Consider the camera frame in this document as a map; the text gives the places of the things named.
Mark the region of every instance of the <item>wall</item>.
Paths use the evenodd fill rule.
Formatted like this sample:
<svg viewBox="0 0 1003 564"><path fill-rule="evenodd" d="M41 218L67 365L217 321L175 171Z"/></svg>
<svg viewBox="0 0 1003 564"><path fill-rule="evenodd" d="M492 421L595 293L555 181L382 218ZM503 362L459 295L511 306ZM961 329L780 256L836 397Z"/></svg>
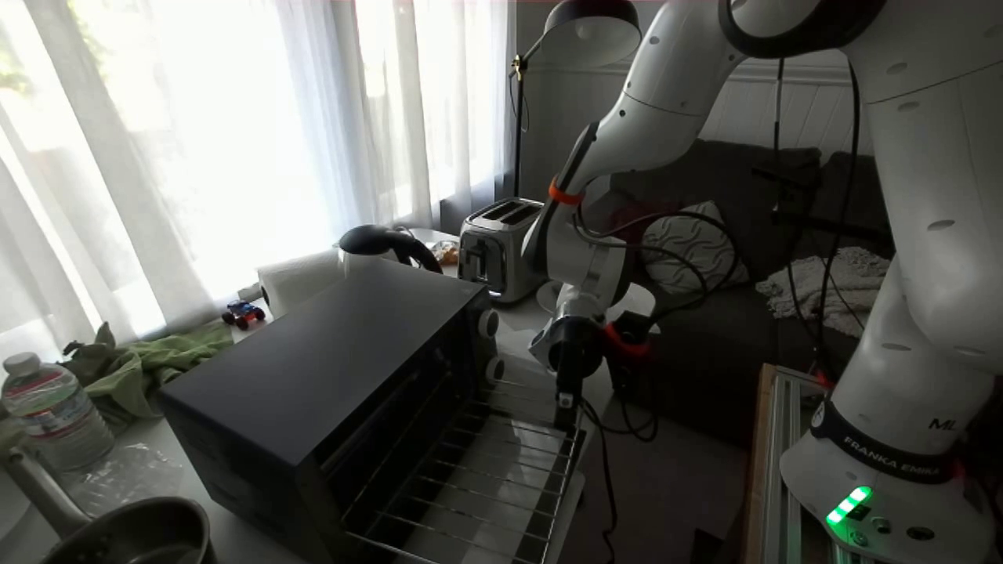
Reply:
<svg viewBox="0 0 1003 564"><path fill-rule="evenodd" d="M555 0L522 0L522 51L528 51ZM635 0L644 30L663 0ZM542 198L546 181L566 169L573 139L617 100L628 67L572 68L537 64L528 74L528 171L523 194ZM745 61L704 130L709 142L743 142L773 147L779 64ZM826 153L849 151L852 94L845 55L813 55L787 61L783 132L780 147L817 147ZM863 153L869 153L869 127L863 127Z"/></svg>

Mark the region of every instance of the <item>bottle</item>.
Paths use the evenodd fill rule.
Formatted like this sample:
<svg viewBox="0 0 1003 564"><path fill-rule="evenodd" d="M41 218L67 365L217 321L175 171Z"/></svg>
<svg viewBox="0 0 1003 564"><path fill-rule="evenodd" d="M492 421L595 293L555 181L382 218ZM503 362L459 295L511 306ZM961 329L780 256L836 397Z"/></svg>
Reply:
<svg viewBox="0 0 1003 564"><path fill-rule="evenodd" d="M79 379L34 355L3 362L3 409L27 423L27 444L51 474L85 471L113 447L113 433Z"/></svg>

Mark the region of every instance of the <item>black appliance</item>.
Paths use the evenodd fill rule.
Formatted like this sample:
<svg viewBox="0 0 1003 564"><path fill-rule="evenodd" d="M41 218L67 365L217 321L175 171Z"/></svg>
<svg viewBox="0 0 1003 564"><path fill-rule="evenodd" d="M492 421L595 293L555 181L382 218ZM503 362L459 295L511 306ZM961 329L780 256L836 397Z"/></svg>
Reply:
<svg viewBox="0 0 1003 564"><path fill-rule="evenodd" d="M164 388L208 492L312 564L367 561L386 507L479 391L484 286L386 263L332 286Z"/></svg>

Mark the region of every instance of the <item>wire rack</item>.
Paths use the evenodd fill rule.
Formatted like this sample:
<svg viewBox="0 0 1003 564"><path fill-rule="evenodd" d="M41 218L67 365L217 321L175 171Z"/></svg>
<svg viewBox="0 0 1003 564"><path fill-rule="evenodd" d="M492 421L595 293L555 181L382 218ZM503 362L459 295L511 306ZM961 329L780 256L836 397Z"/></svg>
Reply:
<svg viewBox="0 0 1003 564"><path fill-rule="evenodd" d="M582 433L532 423L532 404L541 415L548 397L553 379L541 373L522 369L492 382L429 444L386 507L345 510L347 536L386 561L555 561L555 531L572 500Z"/></svg>

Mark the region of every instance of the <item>white curtain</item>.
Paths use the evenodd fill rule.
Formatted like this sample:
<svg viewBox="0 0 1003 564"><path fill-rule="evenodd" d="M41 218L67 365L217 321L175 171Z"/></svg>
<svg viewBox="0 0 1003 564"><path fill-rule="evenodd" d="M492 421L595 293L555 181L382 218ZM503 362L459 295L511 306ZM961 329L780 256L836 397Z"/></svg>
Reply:
<svg viewBox="0 0 1003 564"><path fill-rule="evenodd" d="M0 0L0 356L147 335L353 225L487 200L511 13Z"/></svg>

